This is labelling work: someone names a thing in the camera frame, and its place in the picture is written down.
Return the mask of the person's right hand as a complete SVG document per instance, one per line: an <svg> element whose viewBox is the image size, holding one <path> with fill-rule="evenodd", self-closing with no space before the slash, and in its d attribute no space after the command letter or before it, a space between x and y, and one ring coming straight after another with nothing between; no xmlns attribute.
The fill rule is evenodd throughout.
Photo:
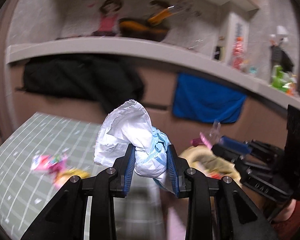
<svg viewBox="0 0 300 240"><path fill-rule="evenodd" d="M248 195L248 197L254 202L254 204L261 210L264 217L268 222L282 222L288 220L293 211L295 210L296 200L291 199L283 204L275 202L262 194L250 189L249 187L243 185L243 191Z"/></svg>

